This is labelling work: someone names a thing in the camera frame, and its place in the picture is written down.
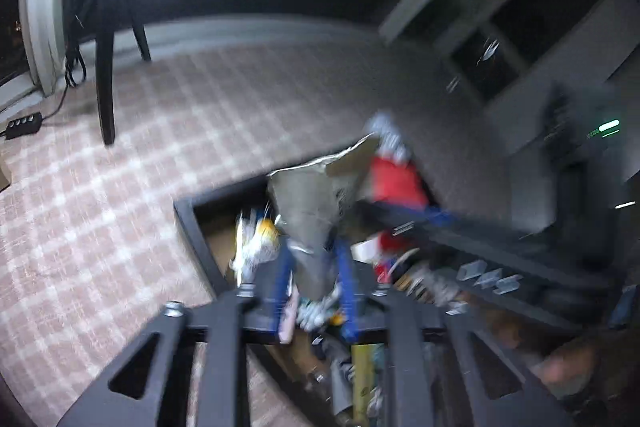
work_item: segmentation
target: chair leg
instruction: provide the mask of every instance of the chair leg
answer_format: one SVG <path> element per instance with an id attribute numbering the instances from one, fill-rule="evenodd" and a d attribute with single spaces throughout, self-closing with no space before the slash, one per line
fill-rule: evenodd
<path id="1" fill-rule="evenodd" d="M 98 30 L 95 36 L 95 89 L 100 129 L 105 145 L 116 139 L 113 118 L 113 0 L 98 0 Z"/>
<path id="2" fill-rule="evenodd" d="M 146 42 L 145 25 L 143 25 L 142 20 L 140 20 L 140 14 L 138 12 L 140 3 L 138 0 L 127 0 L 126 2 L 129 18 L 131 19 L 131 27 L 133 28 L 133 34 L 136 36 L 136 42 L 138 43 L 142 60 L 151 62 L 149 44 Z"/>

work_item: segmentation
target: black cable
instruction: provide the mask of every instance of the black cable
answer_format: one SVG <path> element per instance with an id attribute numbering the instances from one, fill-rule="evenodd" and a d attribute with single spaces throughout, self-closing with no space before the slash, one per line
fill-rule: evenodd
<path id="1" fill-rule="evenodd" d="M 82 23 L 80 22 L 80 19 L 78 17 L 76 17 L 76 20 L 78 20 L 79 25 L 82 26 Z M 76 68 L 76 64 L 80 64 L 82 68 L 82 80 L 80 80 L 79 82 L 76 82 L 76 80 L 74 79 L 74 70 Z M 42 121 L 44 122 L 46 120 L 49 120 L 49 118 L 52 118 L 55 115 L 57 115 L 60 112 L 60 109 L 62 109 L 63 103 L 65 103 L 66 94 L 69 91 L 69 87 L 78 87 L 80 84 L 84 83 L 85 80 L 86 80 L 86 65 L 84 64 L 84 59 L 82 58 L 82 54 L 80 53 L 80 44 L 78 43 L 77 39 L 74 39 L 73 44 L 69 42 L 66 49 L 66 57 L 65 57 L 66 86 L 65 86 L 64 92 L 62 93 L 62 99 L 58 104 L 58 108 L 54 112 L 52 112 L 50 115 L 45 116 L 42 119 Z"/>
<path id="2" fill-rule="evenodd" d="M 82 54 L 80 53 L 80 42 L 79 36 L 82 30 L 84 29 L 84 25 L 82 21 L 86 19 L 89 10 L 93 7 L 96 0 L 77 0 L 76 4 L 78 4 L 79 10 L 74 15 L 73 20 L 70 22 L 68 31 L 67 31 L 67 43 L 66 43 L 66 53 L 65 53 L 65 91 L 62 94 L 62 99 L 60 100 L 60 104 L 58 104 L 58 108 L 52 112 L 50 115 L 45 116 L 42 121 L 49 120 L 49 118 L 54 117 L 60 112 L 62 109 L 63 103 L 65 103 L 66 94 L 69 91 L 69 88 L 78 87 L 80 84 L 84 83 L 86 80 L 86 65 L 84 64 L 84 59 L 82 58 Z M 82 68 L 82 80 L 77 82 L 74 78 L 74 70 L 77 65 L 80 64 Z"/>

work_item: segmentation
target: cardboard box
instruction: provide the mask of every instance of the cardboard box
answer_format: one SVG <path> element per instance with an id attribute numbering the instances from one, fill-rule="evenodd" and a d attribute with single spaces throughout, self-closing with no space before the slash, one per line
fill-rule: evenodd
<path id="1" fill-rule="evenodd" d="M 0 192 L 11 185 L 11 172 L 0 156 Z"/>

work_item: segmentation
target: plaid rug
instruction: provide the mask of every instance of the plaid rug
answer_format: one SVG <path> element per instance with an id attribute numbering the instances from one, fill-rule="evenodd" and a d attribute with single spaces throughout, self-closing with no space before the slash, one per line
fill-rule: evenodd
<path id="1" fill-rule="evenodd" d="M 0 371 L 26 412 L 55 425 L 164 302 L 210 300 L 174 199 L 355 140 L 379 108 L 445 206 L 506 219 L 506 166 L 450 80 L 402 45 L 236 46 L 117 73 L 110 148 L 93 84 L 38 134 L 0 144 L 14 179 L 0 193 Z M 254 425 L 303 423 L 250 375 Z"/>

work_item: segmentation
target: bolt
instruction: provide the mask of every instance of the bolt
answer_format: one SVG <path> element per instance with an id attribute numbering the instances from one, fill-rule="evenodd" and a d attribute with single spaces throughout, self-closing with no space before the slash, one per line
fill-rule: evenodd
<path id="1" fill-rule="evenodd" d="M 238 297 L 253 297 L 254 296 L 254 284 L 243 283 L 238 286 Z"/>
<path id="2" fill-rule="evenodd" d="M 164 315 L 167 317 L 182 317 L 182 315 L 184 315 L 182 313 L 183 306 L 181 302 L 169 301 L 164 305 L 164 307 Z"/>

